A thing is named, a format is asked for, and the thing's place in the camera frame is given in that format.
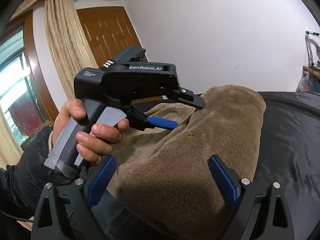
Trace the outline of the person's left hand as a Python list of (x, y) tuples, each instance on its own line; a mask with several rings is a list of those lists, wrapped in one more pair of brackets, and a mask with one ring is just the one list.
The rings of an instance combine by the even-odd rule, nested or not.
[[(51, 139), (52, 145), (55, 145), (59, 135), (71, 117), (78, 120), (86, 117), (85, 107), (81, 100), (72, 99), (63, 104), (54, 122)], [(120, 120), (116, 127), (105, 124), (94, 124), (91, 128), (91, 134), (85, 132), (76, 134), (76, 150), (84, 160), (96, 166), (105, 156), (111, 154), (113, 144), (118, 144), (122, 141), (123, 132), (128, 128), (129, 121), (127, 119)]]

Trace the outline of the black jacket sleeve forearm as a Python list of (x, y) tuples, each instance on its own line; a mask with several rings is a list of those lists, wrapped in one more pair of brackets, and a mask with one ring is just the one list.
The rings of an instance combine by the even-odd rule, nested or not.
[(1, 211), (24, 219), (33, 217), (46, 183), (67, 185), (63, 174), (44, 166), (48, 157), (51, 127), (41, 129), (26, 146), (19, 162), (1, 168)]

